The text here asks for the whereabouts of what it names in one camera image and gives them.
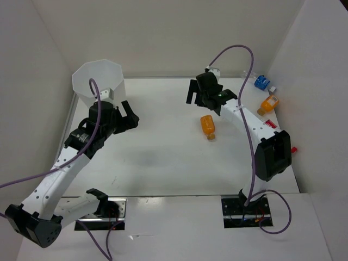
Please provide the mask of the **clear bottle with blue label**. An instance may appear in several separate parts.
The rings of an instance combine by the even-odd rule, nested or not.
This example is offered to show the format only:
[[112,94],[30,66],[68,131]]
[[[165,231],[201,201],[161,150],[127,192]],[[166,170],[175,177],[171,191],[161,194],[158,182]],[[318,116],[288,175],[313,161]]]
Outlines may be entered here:
[[267,90],[271,93],[274,93],[276,91],[276,87],[272,85],[271,81],[263,74],[255,73],[252,71],[246,82],[252,84],[254,87],[262,91]]

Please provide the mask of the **orange bottle with label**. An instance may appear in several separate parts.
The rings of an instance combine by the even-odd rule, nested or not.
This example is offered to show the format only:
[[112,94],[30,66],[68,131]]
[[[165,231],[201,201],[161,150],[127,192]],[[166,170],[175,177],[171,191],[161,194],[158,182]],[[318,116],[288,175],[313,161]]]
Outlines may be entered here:
[[271,111],[273,111],[279,104],[279,99],[275,95],[270,95],[267,99],[265,99],[259,109],[257,110],[257,113],[260,116],[263,116]]

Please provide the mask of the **red labelled white bottle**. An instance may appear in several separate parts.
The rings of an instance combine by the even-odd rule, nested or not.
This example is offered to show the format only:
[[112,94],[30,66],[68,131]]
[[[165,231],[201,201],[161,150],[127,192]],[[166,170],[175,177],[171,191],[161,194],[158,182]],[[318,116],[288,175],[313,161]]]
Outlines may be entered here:
[[[265,124],[268,125],[269,127],[273,128],[275,131],[280,132],[282,131],[278,125],[276,125],[274,122],[272,122],[271,120],[266,120]],[[291,153],[295,154],[298,151],[297,147],[292,146],[291,147]]]

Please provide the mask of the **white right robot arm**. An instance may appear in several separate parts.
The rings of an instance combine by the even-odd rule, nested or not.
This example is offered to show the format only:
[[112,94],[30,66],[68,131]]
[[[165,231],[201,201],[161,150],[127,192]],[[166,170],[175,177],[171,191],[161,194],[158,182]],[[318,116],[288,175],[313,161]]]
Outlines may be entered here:
[[240,103],[235,93],[223,89],[212,72],[200,74],[190,81],[186,103],[192,102],[214,111],[246,132],[252,148],[252,177],[239,191],[238,206],[243,213],[252,213],[265,193],[267,183],[291,165],[290,135],[257,118]]

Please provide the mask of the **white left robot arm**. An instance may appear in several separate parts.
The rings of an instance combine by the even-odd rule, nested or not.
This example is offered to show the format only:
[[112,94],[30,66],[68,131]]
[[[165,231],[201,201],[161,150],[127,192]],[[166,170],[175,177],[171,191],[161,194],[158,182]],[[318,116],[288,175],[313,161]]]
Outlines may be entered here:
[[63,204],[59,202],[75,177],[112,134],[138,126],[139,117],[134,114],[128,101],[121,104],[125,116],[110,102],[95,102],[89,109],[89,116],[65,141],[65,147],[53,166],[54,172],[47,175],[21,204],[7,207],[4,215],[18,234],[47,248],[55,242],[64,227],[86,215],[119,217],[119,205],[95,188],[74,200]]

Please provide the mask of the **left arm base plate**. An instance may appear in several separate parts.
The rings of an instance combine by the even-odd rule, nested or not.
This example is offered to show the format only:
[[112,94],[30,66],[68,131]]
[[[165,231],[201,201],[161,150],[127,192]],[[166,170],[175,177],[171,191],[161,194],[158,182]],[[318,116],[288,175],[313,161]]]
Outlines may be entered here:
[[100,201],[93,197],[63,198],[54,210],[54,215],[61,216],[62,228],[67,227],[77,220],[83,223],[94,223],[110,228],[117,221],[124,221],[127,199],[110,197],[106,209],[97,212]]

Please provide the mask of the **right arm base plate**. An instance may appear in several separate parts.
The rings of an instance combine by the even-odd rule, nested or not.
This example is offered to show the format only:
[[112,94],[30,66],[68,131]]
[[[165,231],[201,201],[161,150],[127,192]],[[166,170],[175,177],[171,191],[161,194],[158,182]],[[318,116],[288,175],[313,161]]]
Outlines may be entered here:
[[251,207],[244,208],[237,195],[221,198],[224,228],[272,227],[268,199],[262,196]]

